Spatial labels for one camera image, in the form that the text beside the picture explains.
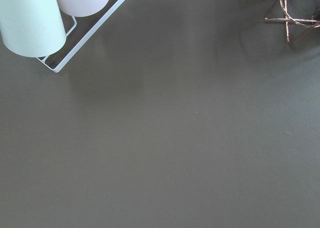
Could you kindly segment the copper wire bottle basket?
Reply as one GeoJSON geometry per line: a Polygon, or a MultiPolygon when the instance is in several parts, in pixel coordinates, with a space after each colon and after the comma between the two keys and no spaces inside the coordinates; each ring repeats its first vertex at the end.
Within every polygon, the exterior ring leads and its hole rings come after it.
{"type": "Polygon", "coordinates": [[[289,13],[289,7],[288,7],[288,0],[275,0],[271,8],[265,13],[264,20],[269,22],[283,22],[284,28],[285,28],[285,38],[288,44],[293,43],[297,41],[298,39],[305,36],[307,33],[309,33],[311,30],[319,28],[320,27],[320,8],[317,8],[312,16],[310,18],[296,18],[293,17],[289,13]],[[271,14],[272,10],[279,5],[283,14],[283,17],[269,17],[269,14],[271,14]],[[290,35],[290,24],[295,24],[299,27],[303,27],[306,30],[300,33],[296,38],[291,38],[290,35]]]}

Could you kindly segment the mint green plastic cup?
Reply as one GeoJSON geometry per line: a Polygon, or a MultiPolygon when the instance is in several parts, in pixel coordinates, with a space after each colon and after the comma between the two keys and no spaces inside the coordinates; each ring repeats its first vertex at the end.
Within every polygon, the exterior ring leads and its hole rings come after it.
{"type": "Polygon", "coordinates": [[[0,1],[0,31],[10,51],[44,57],[64,46],[67,36],[57,0],[0,1]]]}

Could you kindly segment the pink plastic cup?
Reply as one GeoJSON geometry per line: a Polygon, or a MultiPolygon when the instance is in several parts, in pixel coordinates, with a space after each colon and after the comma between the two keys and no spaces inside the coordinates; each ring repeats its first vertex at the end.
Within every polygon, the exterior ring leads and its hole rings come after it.
{"type": "Polygon", "coordinates": [[[109,0],[57,0],[61,11],[75,17],[93,15],[103,9],[108,1],[109,0]]]}

